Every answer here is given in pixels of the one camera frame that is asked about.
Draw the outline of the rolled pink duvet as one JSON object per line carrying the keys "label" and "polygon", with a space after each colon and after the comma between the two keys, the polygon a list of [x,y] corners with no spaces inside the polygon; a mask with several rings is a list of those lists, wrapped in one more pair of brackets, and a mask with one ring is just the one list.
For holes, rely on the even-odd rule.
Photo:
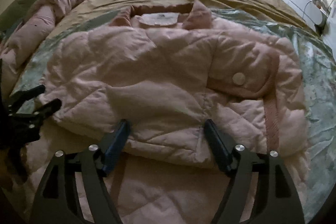
{"label": "rolled pink duvet", "polygon": [[85,0],[37,0],[1,45],[1,96],[8,98],[27,60],[72,9]]}

